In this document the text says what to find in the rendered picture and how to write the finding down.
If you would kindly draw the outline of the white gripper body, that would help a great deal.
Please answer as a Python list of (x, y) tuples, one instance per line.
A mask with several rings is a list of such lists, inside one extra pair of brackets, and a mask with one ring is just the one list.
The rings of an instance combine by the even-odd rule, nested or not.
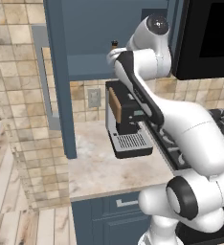
[(112, 49), (106, 56), (107, 63), (113, 65), (117, 57), (122, 53), (126, 52), (126, 48), (116, 48)]

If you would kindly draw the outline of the blue cabinet door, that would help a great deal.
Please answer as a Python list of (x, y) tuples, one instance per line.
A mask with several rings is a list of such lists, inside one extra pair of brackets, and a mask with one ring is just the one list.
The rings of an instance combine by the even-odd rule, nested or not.
[(64, 153), (68, 159), (77, 158), (70, 80), (64, 38), (61, 0), (43, 0), (51, 49), (56, 98)]

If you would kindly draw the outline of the black and silver coffee machine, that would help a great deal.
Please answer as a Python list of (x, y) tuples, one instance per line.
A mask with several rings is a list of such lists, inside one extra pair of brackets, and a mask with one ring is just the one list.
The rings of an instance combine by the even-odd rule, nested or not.
[(145, 113), (119, 80), (105, 83), (105, 127), (118, 159), (150, 155), (153, 145), (139, 122)]

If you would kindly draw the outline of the black microwave oven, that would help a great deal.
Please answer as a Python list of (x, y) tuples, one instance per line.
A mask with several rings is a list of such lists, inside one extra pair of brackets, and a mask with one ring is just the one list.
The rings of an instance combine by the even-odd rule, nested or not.
[(224, 0), (184, 0), (172, 73), (224, 78)]

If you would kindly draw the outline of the black gas hob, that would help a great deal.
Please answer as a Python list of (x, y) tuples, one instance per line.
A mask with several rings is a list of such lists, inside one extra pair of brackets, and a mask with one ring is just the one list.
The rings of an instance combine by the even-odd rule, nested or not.
[[(224, 109), (210, 109), (209, 113), (224, 136)], [(146, 128), (156, 141), (156, 144), (160, 147), (163, 155), (166, 157), (173, 170), (190, 168), (190, 164), (180, 151), (178, 145), (173, 141), (172, 137), (165, 129), (158, 130), (157, 126), (150, 121), (146, 121)]]

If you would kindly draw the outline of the blue drawer front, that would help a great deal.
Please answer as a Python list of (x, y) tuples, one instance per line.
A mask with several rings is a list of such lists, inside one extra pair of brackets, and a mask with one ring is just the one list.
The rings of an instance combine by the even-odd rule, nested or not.
[(116, 205), (117, 199), (122, 199), (124, 202), (126, 202), (126, 201), (138, 200), (138, 197), (139, 197), (138, 191), (110, 196), (109, 197), (109, 212), (112, 214), (115, 214), (115, 213), (138, 211), (140, 209), (139, 202), (138, 202), (138, 205), (123, 207), (123, 208), (117, 208), (117, 205)]

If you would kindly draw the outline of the blue wall cabinet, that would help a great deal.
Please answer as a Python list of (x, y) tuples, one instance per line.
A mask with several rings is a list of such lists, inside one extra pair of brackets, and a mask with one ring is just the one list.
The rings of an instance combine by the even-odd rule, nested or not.
[(123, 47), (148, 15), (169, 23), (168, 45), (175, 51), (184, 0), (62, 0), (62, 15), (71, 80), (106, 79), (111, 42)]

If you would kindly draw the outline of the grey wall outlet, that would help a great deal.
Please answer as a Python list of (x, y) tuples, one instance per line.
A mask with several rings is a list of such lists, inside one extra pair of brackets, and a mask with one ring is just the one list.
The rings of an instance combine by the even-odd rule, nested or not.
[(88, 89), (88, 107), (100, 107), (101, 106), (101, 89), (94, 88)]

